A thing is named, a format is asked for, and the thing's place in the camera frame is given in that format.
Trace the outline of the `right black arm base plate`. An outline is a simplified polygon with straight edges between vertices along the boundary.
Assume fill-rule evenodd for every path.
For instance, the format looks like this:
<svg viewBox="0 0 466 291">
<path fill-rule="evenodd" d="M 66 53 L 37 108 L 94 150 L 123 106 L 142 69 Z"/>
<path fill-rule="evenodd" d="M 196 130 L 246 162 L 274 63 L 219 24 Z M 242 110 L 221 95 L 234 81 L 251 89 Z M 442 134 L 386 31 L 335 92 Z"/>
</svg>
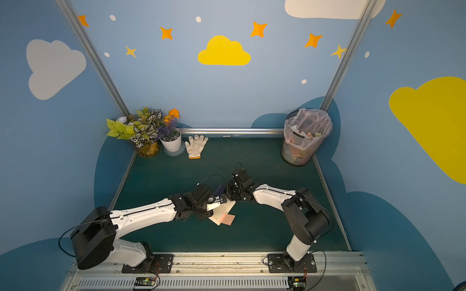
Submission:
<svg viewBox="0 0 466 291">
<path fill-rule="evenodd" d="M 306 254 L 300 261 L 294 261 L 283 253 L 269 253 L 262 263 L 271 274 L 311 273 L 317 272 L 316 261 L 312 254 Z"/>
</svg>

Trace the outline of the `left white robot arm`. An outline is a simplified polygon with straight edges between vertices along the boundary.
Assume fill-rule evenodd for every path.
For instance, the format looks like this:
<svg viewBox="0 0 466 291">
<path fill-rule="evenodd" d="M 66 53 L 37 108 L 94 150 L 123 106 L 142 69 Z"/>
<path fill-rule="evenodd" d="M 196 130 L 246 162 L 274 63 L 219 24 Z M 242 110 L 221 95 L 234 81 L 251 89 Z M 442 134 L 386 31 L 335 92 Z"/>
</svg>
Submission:
<svg viewBox="0 0 466 291">
<path fill-rule="evenodd" d="M 145 274 L 154 270 L 156 258 L 147 243 L 123 239 L 151 225 L 212 216 L 208 204 L 215 201 L 202 184 L 186 194 L 176 194 L 158 202 L 126 210 L 95 208 L 71 233 L 70 238 L 77 266 L 92 269 L 101 263 L 122 264 L 127 274 Z"/>
</svg>

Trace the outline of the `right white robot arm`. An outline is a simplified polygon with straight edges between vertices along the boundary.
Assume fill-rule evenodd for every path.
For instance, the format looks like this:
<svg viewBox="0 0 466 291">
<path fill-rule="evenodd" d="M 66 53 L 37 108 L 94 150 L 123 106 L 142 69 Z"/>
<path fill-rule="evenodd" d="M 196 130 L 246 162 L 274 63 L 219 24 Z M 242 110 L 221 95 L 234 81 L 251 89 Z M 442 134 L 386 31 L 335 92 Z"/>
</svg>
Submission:
<svg viewBox="0 0 466 291">
<path fill-rule="evenodd" d="M 231 181 L 224 190 L 230 200 L 255 201 L 257 204 L 281 210 L 293 232 L 293 237 L 273 265 L 289 272 L 305 270 L 309 248 L 333 225 L 331 213 L 321 206 L 306 188 L 283 190 L 250 181 Z"/>
</svg>

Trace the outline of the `dark blue book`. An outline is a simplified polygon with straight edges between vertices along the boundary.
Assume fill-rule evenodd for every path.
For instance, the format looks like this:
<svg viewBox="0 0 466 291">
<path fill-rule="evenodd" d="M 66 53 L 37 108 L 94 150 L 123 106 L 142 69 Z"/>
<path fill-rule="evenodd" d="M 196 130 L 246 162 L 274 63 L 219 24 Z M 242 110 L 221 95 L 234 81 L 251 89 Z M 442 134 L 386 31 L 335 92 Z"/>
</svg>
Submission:
<svg viewBox="0 0 466 291">
<path fill-rule="evenodd" d="M 227 184 L 225 184 L 225 185 L 221 184 L 217 188 L 217 190 L 208 198 L 208 202 L 209 201 L 215 201 L 217 198 L 227 198 L 226 196 L 224 196 L 224 191 L 225 191 L 226 185 Z M 235 205 L 235 201 L 230 201 L 228 199 L 228 202 L 226 204 L 223 204 L 220 207 L 215 208 L 214 210 L 208 211 L 208 212 L 212 212 L 212 215 L 209 217 L 209 219 L 213 223 L 217 224 L 218 226 L 221 225 L 220 219 L 221 219 L 222 215 L 224 213 L 229 213 L 234 205 Z"/>
</svg>

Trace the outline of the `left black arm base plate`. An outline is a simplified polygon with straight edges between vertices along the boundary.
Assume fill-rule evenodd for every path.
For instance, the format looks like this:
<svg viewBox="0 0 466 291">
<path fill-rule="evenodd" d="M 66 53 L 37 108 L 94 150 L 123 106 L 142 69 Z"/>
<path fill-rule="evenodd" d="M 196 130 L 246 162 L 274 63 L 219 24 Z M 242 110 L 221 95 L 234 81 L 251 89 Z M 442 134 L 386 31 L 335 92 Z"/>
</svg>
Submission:
<svg viewBox="0 0 466 291">
<path fill-rule="evenodd" d="M 171 273 L 173 260 L 173 254 L 149 255 L 136 267 L 124 264 L 121 272 L 123 274 L 169 274 Z"/>
</svg>

